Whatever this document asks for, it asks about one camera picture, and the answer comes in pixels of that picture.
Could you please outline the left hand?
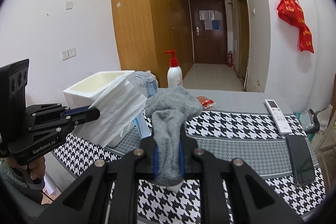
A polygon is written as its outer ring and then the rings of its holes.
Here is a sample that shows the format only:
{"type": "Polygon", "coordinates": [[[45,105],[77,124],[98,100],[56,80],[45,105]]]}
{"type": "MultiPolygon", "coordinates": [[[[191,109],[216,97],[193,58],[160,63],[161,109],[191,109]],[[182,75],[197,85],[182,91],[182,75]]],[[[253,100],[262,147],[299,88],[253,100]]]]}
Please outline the left hand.
{"type": "Polygon", "coordinates": [[[26,170],[27,168],[31,170],[30,178],[32,180],[36,180],[37,178],[43,180],[46,173],[45,157],[42,156],[36,159],[29,163],[28,166],[19,166],[12,157],[1,160],[1,175],[3,179],[11,183],[24,196],[41,205],[43,200],[42,190],[31,189],[23,174],[18,171],[18,169],[26,170]]]}

